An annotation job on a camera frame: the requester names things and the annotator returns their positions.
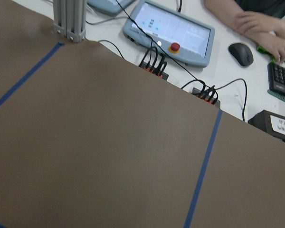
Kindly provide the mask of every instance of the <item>green object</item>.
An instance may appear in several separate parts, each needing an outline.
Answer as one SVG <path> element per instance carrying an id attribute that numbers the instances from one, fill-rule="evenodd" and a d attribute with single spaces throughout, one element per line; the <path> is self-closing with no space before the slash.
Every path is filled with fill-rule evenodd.
<path id="1" fill-rule="evenodd" d="M 276 62 L 276 59 L 273 57 L 273 55 L 270 54 L 268 51 L 266 51 L 266 49 L 263 48 L 262 46 L 258 46 L 256 50 L 257 50 L 259 53 L 261 53 L 261 54 L 270 55 L 270 56 L 272 57 L 271 62 L 272 62 L 272 63 L 275 63 L 275 62 Z"/>
<path id="2" fill-rule="evenodd" d="M 271 91 L 270 89 L 267 90 L 267 92 L 272 95 L 272 96 L 275 96 L 276 98 L 280 99 L 281 101 L 284 101 L 285 102 L 285 97 L 283 95 L 280 95 L 276 92 L 273 92 Z"/>

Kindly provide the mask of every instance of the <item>white label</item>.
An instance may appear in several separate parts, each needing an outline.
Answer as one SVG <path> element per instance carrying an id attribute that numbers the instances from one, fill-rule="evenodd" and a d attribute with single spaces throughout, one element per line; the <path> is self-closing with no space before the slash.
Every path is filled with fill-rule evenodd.
<path id="1" fill-rule="evenodd" d="M 285 120 L 272 115 L 270 116 L 270 119 L 271 119 L 272 129 L 275 132 L 279 132 L 285 135 Z"/>

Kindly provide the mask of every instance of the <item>black mouse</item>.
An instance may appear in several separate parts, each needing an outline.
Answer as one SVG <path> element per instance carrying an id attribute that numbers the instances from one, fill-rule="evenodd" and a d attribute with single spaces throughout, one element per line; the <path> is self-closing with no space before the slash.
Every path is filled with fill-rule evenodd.
<path id="1" fill-rule="evenodd" d="M 234 43 L 228 47 L 228 50 L 240 65 L 247 67 L 253 63 L 252 52 L 246 44 Z"/>

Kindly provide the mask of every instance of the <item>keyboard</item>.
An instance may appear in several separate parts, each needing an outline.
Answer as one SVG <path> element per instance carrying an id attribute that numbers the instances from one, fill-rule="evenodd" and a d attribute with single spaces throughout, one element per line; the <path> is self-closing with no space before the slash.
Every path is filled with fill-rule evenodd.
<path id="1" fill-rule="evenodd" d="M 285 68 L 274 63 L 268 64 L 269 89 L 285 96 Z"/>

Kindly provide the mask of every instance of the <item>white desk surface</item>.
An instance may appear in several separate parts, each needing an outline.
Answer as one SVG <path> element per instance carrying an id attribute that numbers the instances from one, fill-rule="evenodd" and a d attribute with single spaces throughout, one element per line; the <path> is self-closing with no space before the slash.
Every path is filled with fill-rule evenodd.
<path id="1" fill-rule="evenodd" d="M 53 18 L 52 3 L 46 0 L 14 0 L 15 2 L 50 18 Z M 177 10 L 179 0 L 153 0 L 168 8 Z M 130 14 L 137 4 L 138 0 L 126 8 Z M 185 0 L 183 1 L 182 14 L 202 21 L 213 26 L 216 30 L 214 44 L 210 63 L 206 68 L 197 68 L 186 66 L 186 68 L 197 78 L 206 82 L 207 85 L 215 85 L 216 88 L 236 79 L 243 78 L 247 82 L 248 97 L 245 110 L 246 121 L 252 118 L 262 110 L 268 110 L 276 114 L 285 116 L 285 102 L 269 95 L 267 64 L 270 61 L 269 56 L 261 55 L 256 51 L 256 45 L 251 40 L 241 36 L 218 21 L 203 5 L 203 0 Z M 110 18 L 107 15 L 95 11 L 87 12 L 86 20 L 97 22 Z M 122 32 L 126 19 L 113 20 L 100 25 L 86 24 L 86 38 L 88 40 L 98 41 L 107 39 L 118 46 L 124 58 L 138 65 L 146 51 L 146 48 L 136 45 L 127 39 Z M 242 67 L 229 54 L 228 46 L 235 42 L 247 44 L 254 55 L 254 63 L 249 67 Z M 118 54 L 115 47 L 109 43 L 103 43 L 110 50 Z M 192 80 L 187 72 L 168 59 L 168 65 L 165 72 L 169 74 L 168 82 L 177 87 L 182 87 L 188 81 Z M 198 84 L 190 84 L 185 91 L 190 92 L 193 87 L 200 88 Z M 242 119 L 242 107 L 245 98 L 245 87 L 242 81 L 237 81 L 226 88 L 218 90 L 221 109 L 238 119 Z"/>

